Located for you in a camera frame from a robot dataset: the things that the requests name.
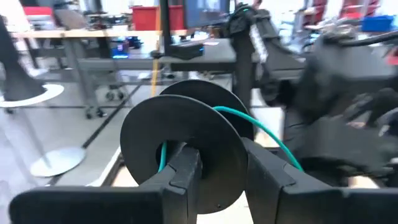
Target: teal cable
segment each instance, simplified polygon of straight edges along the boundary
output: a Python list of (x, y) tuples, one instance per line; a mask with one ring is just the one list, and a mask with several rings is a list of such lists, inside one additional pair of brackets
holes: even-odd
[[(216, 111), (224, 111), (227, 113), (231, 113), (231, 114), (235, 114), (236, 116), (239, 116), (247, 121), (249, 121), (250, 123), (256, 125), (258, 128), (261, 128), (263, 131), (265, 131), (279, 146), (280, 148), (286, 153), (287, 157), (290, 159), (290, 161), (292, 161), (292, 164), (298, 169), (303, 171), (302, 166), (299, 164), (299, 162), (296, 160), (296, 158), (293, 156), (293, 154), (291, 153), (291, 151), (285, 146), (285, 144), (280, 141), (274, 133), (272, 133), (272, 131), (270, 131), (269, 129), (267, 129), (263, 124), (260, 123), (260, 121), (252, 118), (251, 116), (242, 113), (238, 110), (234, 110), (232, 108), (228, 108), (226, 106), (215, 106), (213, 107), (214, 110)], [(167, 150), (167, 144), (166, 142), (163, 142), (162, 145), (162, 152), (161, 152), (161, 156), (160, 156), (160, 164), (159, 164), (159, 171), (162, 171), (162, 169), (165, 167), (166, 164), (166, 150)]]
[(166, 149), (167, 141), (164, 141), (162, 144), (162, 151), (160, 153), (160, 164), (158, 172), (162, 171), (162, 169), (166, 166)]
[(286, 153), (287, 157), (289, 158), (290, 161), (292, 161), (292, 164), (298, 169), (303, 171), (303, 167), (299, 164), (299, 162), (296, 160), (296, 158), (293, 156), (292, 152), (285, 146), (285, 144), (280, 141), (272, 131), (267, 129), (263, 124), (260, 123), (260, 121), (250, 117), (247, 114), (244, 114), (238, 110), (234, 110), (232, 108), (228, 108), (226, 106), (215, 106), (213, 107), (214, 110), (217, 111), (224, 111), (227, 113), (235, 114), (236, 116), (239, 116), (250, 123), (256, 125), (257, 127), (261, 128), (263, 131), (265, 131), (279, 146), (280, 148)]

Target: black spool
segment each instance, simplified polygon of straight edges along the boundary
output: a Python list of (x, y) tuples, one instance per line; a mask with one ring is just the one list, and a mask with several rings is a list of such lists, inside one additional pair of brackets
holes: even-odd
[[(203, 80), (180, 81), (168, 86), (160, 94), (187, 96), (199, 100), (210, 107), (226, 106), (249, 114), (242, 101), (233, 93), (222, 86)], [(230, 113), (220, 113), (234, 126), (241, 137), (254, 140), (255, 129), (252, 123)]]
[(219, 112), (186, 96), (161, 95), (135, 106), (123, 122), (120, 145), (127, 169), (138, 184), (157, 173), (158, 147), (185, 142), (199, 150), (203, 175), (198, 213), (226, 209), (242, 194), (247, 154), (238, 132)]

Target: caster wheel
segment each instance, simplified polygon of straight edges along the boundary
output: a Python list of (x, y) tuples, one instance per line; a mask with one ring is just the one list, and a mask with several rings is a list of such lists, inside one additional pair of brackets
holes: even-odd
[(106, 95), (105, 95), (105, 98), (106, 98), (107, 100), (109, 100), (109, 101), (114, 100), (114, 93), (111, 92), (111, 91), (107, 92)]
[(87, 118), (87, 119), (92, 119), (92, 118), (93, 118), (93, 115), (92, 115), (91, 113), (86, 113), (86, 118)]
[(168, 73), (168, 74), (166, 74), (166, 77), (169, 79), (173, 79), (173, 78), (175, 78), (175, 75), (174, 75), (174, 73)]
[(101, 110), (101, 109), (97, 109), (96, 114), (97, 114), (97, 116), (98, 116), (99, 118), (103, 118), (103, 117), (105, 117), (105, 116), (107, 115), (107, 114), (106, 114), (103, 110)]
[(124, 93), (119, 92), (118, 93), (118, 98), (119, 98), (119, 100), (123, 100), (124, 99)]
[(6, 109), (4, 109), (4, 112), (6, 112), (6, 114), (14, 114), (15, 110), (10, 109), (10, 108), (6, 108)]

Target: blue light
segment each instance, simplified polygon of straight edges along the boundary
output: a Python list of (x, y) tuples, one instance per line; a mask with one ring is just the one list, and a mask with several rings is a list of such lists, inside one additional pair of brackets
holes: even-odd
[(128, 55), (113, 55), (112, 58), (119, 59), (119, 58), (129, 58)]

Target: wire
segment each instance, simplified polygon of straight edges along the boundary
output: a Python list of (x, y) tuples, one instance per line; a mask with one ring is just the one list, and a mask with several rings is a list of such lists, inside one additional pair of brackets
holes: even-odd
[(341, 40), (338, 42), (338, 45), (342, 47), (360, 47), (360, 46), (367, 46), (371, 44), (386, 42), (389, 40), (394, 40), (396, 38), (398, 38), (398, 31), (377, 35), (364, 40)]
[(162, 151), (160, 155), (160, 164), (158, 172), (162, 171), (166, 166), (166, 150), (167, 150), (167, 141), (164, 141), (162, 144)]
[(299, 164), (299, 162), (296, 160), (296, 158), (293, 156), (293, 154), (291, 153), (291, 151), (285, 146), (285, 144), (280, 141), (274, 133), (272, 133), (272, 131), (270, 131), (269, 129), (267, 129), (263, 124), (261, 124), (260, 121), (252, 118), (251, 116), (244, 114), (238, 110), (234, 110), (232, 108), (228, 108), (226, 106), (215, 106), (213, 107), (214, 110), (216, 111), (224, 111), (227, 113), (231, 113), (231, 114), (235, 114), (236, 116), (239, 116), (247, 121), (249, 121), (250, 123), (256, 125), (258, 128), (261, 128), (263, 131), (265, 131), (279, 146), (280, 148), (286, 153), (287, 157), (290, 159), (290, 161), (292, 162), (292, 164), (298, 169), (303, 171), (302, 166)]
[[(240, 112), (238, 110), (234, 110), (234, 109), (228, 108), (226, 106), (215, 106), (215, 107), (213, 107), (213, 109), (216, 110), (216, 111), (223, 111), (223, 112), (235, 114), (236, 116), (239, 116), (239, 117), (249, 121), (250, 123), (256, 125), (258, 128), (261, 128), (263, 131), (265, 131), (280, 146), (280, 148), (286, 153), (287, 157), (290, 159), (292, 164), (298, 170), (304, 171), (303, 167), (300, 165), (300, 163), (293, 156), (292, 152), (285, 146), (285, 144), (282, 141), (280, 141), (276, 137), (276, 135), (274, 133), (272, 133), (272, 131), (270, 131), (263, 124), (261, 124), (260, 121), (254, 119), (251, 116), (249, 116), (247, 114), (244, 114), (244, 113), (242, 113), (242, 112)], [(166, 157), (166, 150), (167, 150), (167, 146), (166, 146), (165, 143), (166, 142), (163, 142), (163, 145), (162, 145), (162, 154), (161, 154), (161, 158), (160, 158), (159, 172), (162, 171), (162, 169), (165, 166), (165, 157)]]

